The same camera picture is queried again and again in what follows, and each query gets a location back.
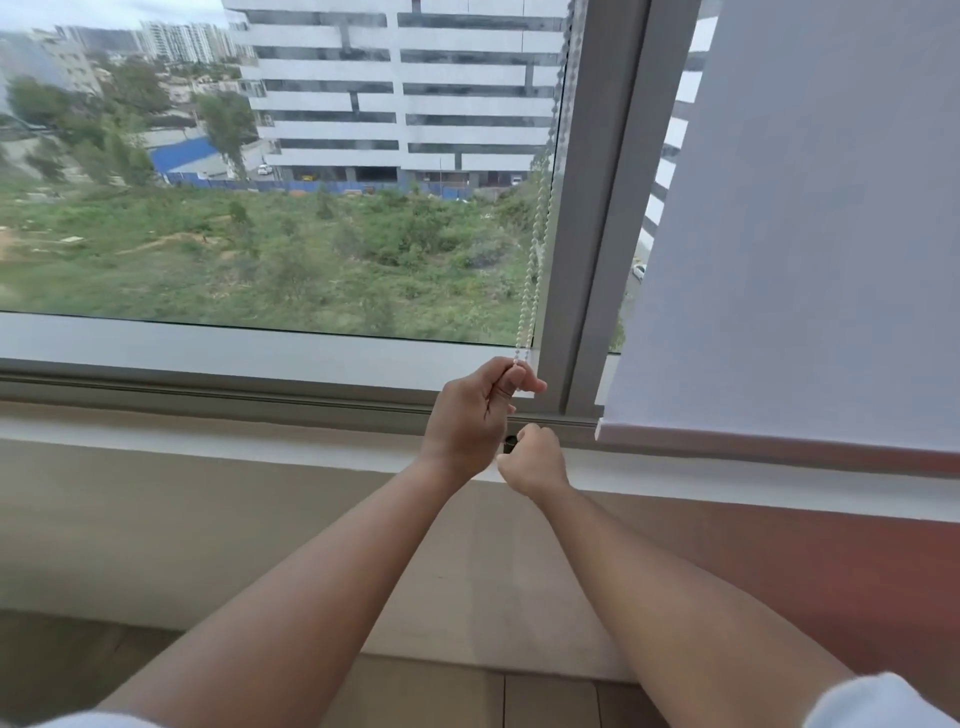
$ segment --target right arm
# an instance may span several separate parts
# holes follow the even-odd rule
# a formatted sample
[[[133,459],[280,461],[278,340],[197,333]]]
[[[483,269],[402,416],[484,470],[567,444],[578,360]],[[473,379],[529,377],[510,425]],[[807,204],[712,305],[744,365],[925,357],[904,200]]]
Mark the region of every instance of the right arm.
[[[527,425],[497,466],[550,522],[590,604],[674,728],[797,728],[853,674],[774,611],[659,548],[572,488]]]

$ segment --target cloud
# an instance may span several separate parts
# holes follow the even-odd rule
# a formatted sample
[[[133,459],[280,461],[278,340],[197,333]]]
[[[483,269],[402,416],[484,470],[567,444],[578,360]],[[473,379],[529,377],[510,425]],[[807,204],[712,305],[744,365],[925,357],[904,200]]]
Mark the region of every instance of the cloud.
[[[29,30],[55,25],[135,28],[141,20],[226,24],[220,0],[0,0],[0,28]]]

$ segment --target left arm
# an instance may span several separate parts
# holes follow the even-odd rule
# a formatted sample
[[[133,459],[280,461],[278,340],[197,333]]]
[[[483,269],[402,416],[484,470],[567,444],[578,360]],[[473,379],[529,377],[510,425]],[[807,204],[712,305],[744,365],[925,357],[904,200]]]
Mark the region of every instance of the left arm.
[[[493,359],[449,382],[418,458],[192,629],[100,709],[165,728],[314,728],[430,524],[490,464],[510,396],[542,391]]]

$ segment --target overgrown field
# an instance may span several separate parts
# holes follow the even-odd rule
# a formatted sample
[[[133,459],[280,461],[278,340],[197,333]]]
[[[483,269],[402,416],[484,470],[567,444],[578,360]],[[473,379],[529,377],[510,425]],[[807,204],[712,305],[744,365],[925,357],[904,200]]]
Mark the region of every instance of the overgrown field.
[[[513,343],[524,186],[496,202],[0,180],[0,308]],[[68,238],[82,238],[62,242]]]

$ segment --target forearm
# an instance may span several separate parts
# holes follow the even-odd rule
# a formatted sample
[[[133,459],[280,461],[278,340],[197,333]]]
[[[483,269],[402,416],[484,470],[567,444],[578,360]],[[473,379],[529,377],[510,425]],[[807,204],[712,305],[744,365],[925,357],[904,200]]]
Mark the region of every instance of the forearm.
[[[570,487],[539,506],[584,592],[674,728],[790,726],[850,671],[751,596]]]
[[[165,728],[315,728],[460,485],[418,461],[191,630],[101,708]]]

